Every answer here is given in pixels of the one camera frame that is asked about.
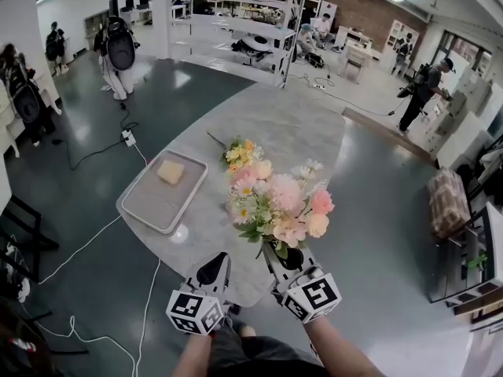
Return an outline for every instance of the table leg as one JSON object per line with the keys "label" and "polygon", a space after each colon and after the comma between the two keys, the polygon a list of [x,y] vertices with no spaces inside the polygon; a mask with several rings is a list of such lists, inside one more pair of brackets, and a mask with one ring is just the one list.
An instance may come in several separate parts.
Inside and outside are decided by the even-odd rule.
{"label": "table leg", "polygon": [[13,147],[14,154],[16,155],[16,158],[20,157],[19,149],[17,149],[17,144],[16,144],[16,139],[13,137],[13,135],[7,130],[7,126],[3,128],[4,134],[7,136],[10,142],[10,146]]}

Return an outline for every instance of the plug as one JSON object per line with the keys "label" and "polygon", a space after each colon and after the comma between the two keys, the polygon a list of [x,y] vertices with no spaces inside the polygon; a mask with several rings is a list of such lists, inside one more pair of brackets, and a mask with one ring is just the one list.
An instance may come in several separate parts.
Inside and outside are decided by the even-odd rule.
{"label": "plug", "polygon": [[130,129],[125,129],[122,132],[123,139],[125,140],[128,147],[132,147],[136,144],[136,140],[134,139],[133,132]]}

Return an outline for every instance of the peach rose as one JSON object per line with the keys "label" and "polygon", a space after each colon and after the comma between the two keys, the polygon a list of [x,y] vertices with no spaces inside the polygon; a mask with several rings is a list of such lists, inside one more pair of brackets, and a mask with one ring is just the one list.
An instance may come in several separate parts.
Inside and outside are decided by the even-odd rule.
{"label": "peach rose", "polygon": [[334,208],[330,194],[326,190],[317,190],[311,194],[310,204],[315,214],[326,215]]}
{"label": "peach rose", "polygon": [[255,170],[255,173],[257,174],[257,178],[259,180],[266,180],[270,174],[273,172],[273,167],[272,163],[266,159],[266,160],[261,160],[259,162],[255,162],[253,164],[253,169]]}
{"label": "peach rose", "polygon": [[321,237],[327,231],[329,222],[330,220],[326,215],[310,214],[306,222],[307,232],[312,237]]}

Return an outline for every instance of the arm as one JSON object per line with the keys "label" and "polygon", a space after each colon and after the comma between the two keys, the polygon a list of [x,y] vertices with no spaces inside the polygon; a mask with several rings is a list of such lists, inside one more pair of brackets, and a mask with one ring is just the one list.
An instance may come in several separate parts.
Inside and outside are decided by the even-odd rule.
{"label": "arm", "polygon": [[190,335],[171,377],[205,377],[210,360],[211,337]]}
{"label": "arm", "polygon": [[304,324],[331,377],[384,377],[360,350],[340,336],[326,317]]}

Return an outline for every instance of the person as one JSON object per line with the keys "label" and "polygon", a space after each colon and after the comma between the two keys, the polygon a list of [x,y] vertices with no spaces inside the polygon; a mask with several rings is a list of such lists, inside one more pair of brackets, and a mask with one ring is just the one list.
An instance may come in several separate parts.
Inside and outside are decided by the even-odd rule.
{"label": "person", "polygon": [[318,18],[314,22],[314,34],[313,38],[316,41],[316,47],[326,49],[326,46],[335,40],[336,36],[330,33],[330,14],[323,14],[321,18]]}
{"label": "person", "polygon": [[400,68],[404,65],[406,62],[407,56],[409,56],[412,51],[413,51],[413,44],[410,42],[410,39],[412,39],[412,34],[409,32],[407,34],[407,39],[400,43],[398,48],[396,49],[396,61],[395,61],[395,66],[393,67],[393,70],[391,70],[391,74],[395,73],[396,68],[398,67],[398,74],[400,74]]}
{"label": "person", "polygon": [[132,69],[118,71],[119,76],[117,76],[116,70],[108,57],[105,30],[101,24],[100,30],[94,37],[94,51],[99,54],[98,63],[101,74],[106,83],[112,88],[114,99],[125,101],[127,94],[133,93],[134,90],[133,72]]}
{"label": "person", "polygon": [[39,131],[43,128],[46,134],[51,134],[55,131],[54,123],[50,118],[50,110],[46,107],[42,97],[39,93],[39,88],[33,83],[32,79],[35,76],[35,70],[27,67],[26,59],[22,53],[19,55],[16,52],[16,48],[12,43],[5,46],[2,53],[0,53],[0,79],[2,80],[4,86],[6,86],[7,94],[12,102],[14,102],[13,94],[11,93],[11,87],[26,85],[28,86],[35,99],[37,100],[38,108],[33,110],[29,107],[29,110],[21,111],[19,108],[13,107],[13,110],[22,118],[24,128],[27,134],[30,136],[31,142],[35,147],[40,145],[40,135]]}
{"label": "person", "polygon": [[428,70],[428,79],[424,84],[417,86],[412,94],[409,106],[403,115],[400,123],[397,126],[398,132],[404,134],[410,123],[420,114],[423,107],[436,93],[444,99],[450,99],[448,92],[439,88],[442,73],[449,72],[453,69],[453,61],[450,58],[442,59],[440,64],[433,65]]}
{"label": "person", "polygon": [[311,26],[309,24],[302,24],[297,36],[297,43],[303,54],[316,53],[316,45],[310,31]]}
{"label": "person", "polygon": [[53,22],[50,28],[51,31],[46,38],[46,55],[58,76],[68,71],[68,66],[64,62],[64,31],[57,28],[57,22]]}
{"label": "person", "polygon": [[303,324],[321,363],[312,355],[229,318],[215,336],[190,335],[172,377],[235,375],[308,375],[384,377],[360,350],[344,339],[325,317]]}

